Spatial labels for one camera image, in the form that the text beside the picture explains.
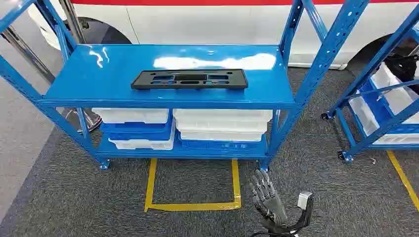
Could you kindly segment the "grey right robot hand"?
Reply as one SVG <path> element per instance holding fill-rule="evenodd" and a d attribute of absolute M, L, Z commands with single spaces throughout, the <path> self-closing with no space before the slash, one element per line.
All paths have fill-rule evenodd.
<path fill-rule="evenodd" d="M 252 200 L 256 210 L 261 214 L 262 225 L 272 232 L 284 228 L 288 222 L 285 207 L 267 172 L 257 169 L 251 179 Z"/>

